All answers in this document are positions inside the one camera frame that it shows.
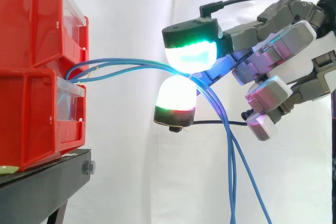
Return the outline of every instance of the white wall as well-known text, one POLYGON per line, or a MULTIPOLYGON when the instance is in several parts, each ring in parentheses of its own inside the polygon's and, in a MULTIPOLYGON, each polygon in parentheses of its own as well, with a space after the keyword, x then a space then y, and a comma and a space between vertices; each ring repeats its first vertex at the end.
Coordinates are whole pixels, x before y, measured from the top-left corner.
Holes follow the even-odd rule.
MULTIPOLYGON (((75 1, 90 19, 91 59, 165 61, 161 29, 196 18, 200 5, 219 0, 75 1)), ((215 16, 227 29, 254 20, 272 2, 236 4, 215 16)), ((69 200, 65 224, 229 222, 225 131, 208 125, 173 134, 155 125, 155 99, 167 76, 146 70, 87 85, 85 147, 92 148, 97 169, 69 200)), ((231 120, 249 108, 247 89, 231 74, 214 85, 231 120)), ((329 99, 296 106, 268 142, 232 127, 274 223, 331 223, 329 99)), ((196 119, 217 119, 203 97, 196 119)), ((239 157, 237 162, 237 223, 266 223, 239 157)))

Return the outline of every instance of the glowing dome light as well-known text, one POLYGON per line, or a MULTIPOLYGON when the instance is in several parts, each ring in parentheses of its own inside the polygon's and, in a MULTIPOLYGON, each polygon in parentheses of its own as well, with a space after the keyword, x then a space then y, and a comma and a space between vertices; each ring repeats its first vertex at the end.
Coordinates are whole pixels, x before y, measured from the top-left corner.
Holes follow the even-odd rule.
POLYGON ((179 48, 166 48, 169 64, 185 73, 209 70, 217 59, 216 42, 201 41, 179 48))
POLYGON ((191 110, 196 106, 196 85, 183 76, 166 79, 159 90, 156 106, 167 110, 191 110))

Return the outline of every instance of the cable bundle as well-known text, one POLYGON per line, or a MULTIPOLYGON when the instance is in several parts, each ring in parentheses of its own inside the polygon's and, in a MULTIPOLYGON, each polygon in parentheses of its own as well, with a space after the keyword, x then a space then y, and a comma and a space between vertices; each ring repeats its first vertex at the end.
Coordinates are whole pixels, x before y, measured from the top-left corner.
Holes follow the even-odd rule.
POLYGON ((103 80, 106 78, 114 77, 122 73, 127 73, 130 71, 135 71, 135 70, 140 70, 140 69, 160 69, 164 71, 168 71, 172 74, 179 74, 181 76, 184 76, 186 78, 190 78, 196 86, 197 89, 199 90, 200 93, 205 95, 205 98, 207 101, 211 104, 213 109, 216 111, 218 114, 220 120, 224 124, 225 130, 226 130, 226 135, 227 135, 227 158, 228 158, 228 185, 229 185, 229 200, 230 200, 230 208, 231 208, 231 219, 230 219, 230 224, 235 224, 236 223, 236 218, 235 218, 235 208, 236 208, 236 190, 237 190, 237 171, 236 171, 236 158, 235 158, 235 151, 234 151, 234 145, 236 146, 238 153, 241 157, 241 160, 244 163, 245 169, 248 173, 248 176, 251 180, 251 183, 253 185, 253 188, 255 190, 255 193, 257 195, 257 198, 259 200, 259 203, 261 205, 261 208, 263 209, 263 212, 265 214, 265 217, 268 221, 269 224, 271 224, 270 217, 268 215, 268 212, 266 210, 266 207, 264 205, 264 202, 261 198, 261 195, 259 193, 258 187, 256 185, 256 182, 253 178, 252 172, 247 164, 247 161, 244 157, 244 154, 242 152, 242 149, 240 148, 238 141, 234 137, 230 126, 229 126, 229 120, 226 114, 226 111, 219 100, 218 96, 216 93, 203 81, 190 76, 187 73, 182 73, 177 71, 176 69, 172 68, 169 65, 156 62, 156 61, 151 61, 151 60, 141 60, 141 59, 123 59, 123 58, 107 58, 107 59, 97 59, 97 60, 89 60, 85 61, 79 64, 74 65, 72 68, 69 69, 69 71, 66 74, 66 79, 69 79, 70 74, 77 69, 78 67, 89 65, 89 64, 98 64, 101 63, 97 66, 91 67, 88 70, 74 76, 70 82, 72 83, 83 83, 83 82, 91 82, 91 81, 99 81, 103 80), (80 79, 81 77, 84 77, 85 75, 95 71, 97 68, 102 68, 102 67, 107 67, 107 66, 113 66, 113 65, 137 65, 136 67, 131 67, 131 68, 126 68, 117 72, 113 72, 104 76, 100 77, 92 77, 92 78, 86 78, 86 79, 80 79))

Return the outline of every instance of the blue cable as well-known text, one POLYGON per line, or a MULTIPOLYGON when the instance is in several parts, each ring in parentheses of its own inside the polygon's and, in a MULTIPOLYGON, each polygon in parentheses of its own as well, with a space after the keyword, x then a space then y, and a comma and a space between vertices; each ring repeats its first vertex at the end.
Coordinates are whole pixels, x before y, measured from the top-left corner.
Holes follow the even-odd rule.
MULTIPOLYGON (((148 60, 139 60, 139 59, 118 59, 118 58, 112 58, 112 59, 99 59, 99 60, 92 60, 92 61, 87 61, 87 62, 82 62, 80 64, 77 64, 75 65, 74 67, 72 67, 67 75, 66 75, 66 79, 70 76, 71 72, 80 67, 80 66, 84 66, 84 65, 88 65, 88 64, 92 64, 92 63, 101 63, 101 62, 108 62, 106 64, 104 64, 104 67, 105 66, 110 66, 110 65, 140 65, 142 64, 142 66, 138 66, 138 67, 133 67, 133 68, 129 68, 129 69, 124 69, 124 70, 121 70, 121 71, 118 71, 118 72, 115 72, 115 73, 112 73, 112 74, 108 74, 106 76, 103 76, 103 77, 97 77, 97 78, 88 78, 88 79, 81 79, 81 80, 72 80, 72 82, 89 82, 89 81, 95 81, 95 80, 101 80, 101 79, 105 79, 105 78, 109 78, 109 77, 112 77, 112 76, 116 76, 118 74, 122 74, 122 73, 125 73, 125 72, 129 72, 129 71, 133 71, 133 70, 138 70, 138 69, 144 69, 144 68, 155 68, 155 69, 162 69, 162 70, 165 70, 165 71, 168 71, 168 72, 171 72, 173 74, 180 74, 182 76, 185 76, 185 77, 189 77, 188 74, 185 74, 185 73, 181 73, 175 69, 173 69, 172 67, 168 66, 168 65, 165 65, 163 63, 159 63, 159 62, 155 62, 155 61, 148 61, 148 60)), ((86 74, 88 74, 89 72, 91 71, 94 71, 96 69, 96 67, 93 67, 93 68, 90 68, 86 71, 84 71, 83 73, 81 74, 78 74, 77 76, 75 76, 76 78, 80 78, 86 74)), ((198 80, 197 78, 194 78, 194 77, 191 77, 191 80, 195 82, 195 84, 197 85, 198 89, 200 90, 200 92, 202 94, 204 94, 206 96, 206 99, 211 103, 211 105, 213 106, 213 108, 216 110, 217 114, 219 115, 220 119, 222 120, 225 128, 226 128, 226 131, 227 133, 229 133, 228 135, 228 147, 231 146, 231 152, 228 151, 228 158, 230 157, 230 160, 229 160, 229 184, 232 184, 232 179, 231 179, 231 164, 233 166, 233 172, 234 172, 234 178, 233 178, 233 187, 229 185, 229 194, 230 194, 230 205, 231 205, 231 209, 232 209, 232 220, 231 220, 231 223, 234 224, 235 223, 235 217, 234 217, 234 212, 235 212, 235 201, 236 201, 236 164, 235 164, 235 157, 234 157, 234 148, 232 145, 230 145, 230 142, 232 143, 232 140, 234 142, 234 144, 236 145, 237 147, 237 150, 243 160, 243 163, 244 163, 244 166, 247 170, 247 173, 250 177, 250 180, 252 182, 252 185, 254 187, 254 190, 256 192, 256 195, 258 197, 258 200, 260 202, 260 205, 264 211, 264 214, 267 218, 267 221, 268 223, 271 223, 271 220, 269 218, 269 215, 267 213, 267 210, 266 210, 266 207, 261 199, 261 195, 258 191, 258 188, 257 188, 257 185, 254 181, 254 178, 253 178, 253 175, 248 167, 248 164, 246 162, 246 159, 243 155, 243 152, 236 140, 236 138, 234 137, 233 133, 231 133, 231 130, 229 128, 229 125, 228 125, 228 118, 227 118, 227 115, 226 115, 226 112, 225 112, 225 109, 222 105, 222 103, 220 102, 219 98, 217 97, 217 95, 214 93, 214 91, 208 86, 206 85, 205 83, 203 83, 201 80, 198 80)))
MULTIPOLYGON (((122 73, 126 73, 126 72, 129 72, 129 71, 133 71, 133 70, 139 70, 139 69, 145 69, 145 68, 155 68, 155 69, 162 69, 162 70, 165 70, 165 71, 168 71, 168 72, 171 72, 173 74, 180 74, 182 76, 185 76, 185 77, 189 77, 190 75, 189 74, 186 74, 186 73, 182 73, 182 72, 179 72, 177 71, 176 69, 172 68, 171 66, 168 66, 166 64, 163 64, 163 63, 160 63, 160 62, 155 62, 155 61, 149 61, 149 60, 141 60, 141 59, 118 59, 118 58, 111 58, 111 59, 97 59, 97 60, 90 60, 90 61, 87 61, 87 62, 82 62, 82 63, 79 63, 75 66, 73 66, 66 74, 66 79, 70 76, 71 72, 80 67, 80 66, 84 66, 84 65, 87 65, 87 64, 92 64, 92 63, 101 63, 101 62, 107 62, 107 63, 104 63, 104 64, 101 64, 101 65, 98 65, 97 67, 98 68, 102 68, 102 67, 106 67, 106 66, 111 66, 111 65, 142 65, 142 66, 139 66, 139 67, 133 67, 133 68, 129 68, 129 69, 124 69, 124 70, 120 70, 120 71, 117 71, 115 73, 111 73, 111 74, 107 74, 107 75, 104 75, 104 76, 100 76, 100 77, 95 77, 95 78, 87 78, 87 79, 80 79, 78 80, 77 78, 79 77, 82 77, 86 74, 88 74, 89 72, 91 71, 94 71, 97 69, 97 67, 92 67, 86 71, 84 71, 83 73, 81 74, 78 74, 77 76, 75 76, 73 79, 71 79, 70 81, 73 82, 73 83, 76 83, 76 82, 91 82, 91 81, 98 81, 98 80, 103 80, 103 79, 106 79, 106 78, 110 78, 110 77, 113 77, 113 76, 116 76, 116 75, 119 75, 119 74, 122 74, 122 73)), ((204 85, 206 85, 205 83, 203 83, 201 80, 198 80, 197 78, 195 77, 191 77, 191 79, 196 83, 198 84, 199 88, 202 89, 204 85)), ((219 111, 222 111, 223 110, 221 109, 221 107, 219 107, 219 110, 216 109, 216 112, 219 113, 219 111)), ((233 151, 233 142, 232 142, 232 137, 231 137, 231 132, 230 132, 230 128, 229 128, 229 124, 228 124, 228 118, 227 118, 227 115, 226 115, 226 112, 224 110, 224 118, 222 119, 223 121, 223 124, 225 126, 225 129, 226 129, 226 133, 227 133, 227 143, 228 143, 228 173, 229 173, 229 181, 228 181, 228 186, 229 186, 229 198, 230 198, 230 207, 231 207, 231 212, 232 212, 232 220, 231 220, 231 223, 234 224, 235 223, 235 200, 234 198, 236 198, 235 195, 233 195, 234 191, 234 188, 236 188, 236 185, 233 186, 233 183, 235 183, 236 181, 236 164, 235 164, 235 160, 233 161, 233 157, 232 157, 232 151, 233 151)))

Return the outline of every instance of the red plastic drawer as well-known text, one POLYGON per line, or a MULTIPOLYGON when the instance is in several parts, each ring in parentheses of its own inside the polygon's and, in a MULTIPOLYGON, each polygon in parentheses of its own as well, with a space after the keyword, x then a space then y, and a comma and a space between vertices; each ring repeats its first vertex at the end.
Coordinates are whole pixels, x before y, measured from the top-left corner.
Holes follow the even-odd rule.
POLYGON ((0 67, 47 67, 64 77, 85 60, 88 19, 73 0, 0 0, 0 67))
POLYGON ((57 80, 51 69, 0 68, 0 166, 25 170, 84 145, 85 89, 67 117, 57 80))

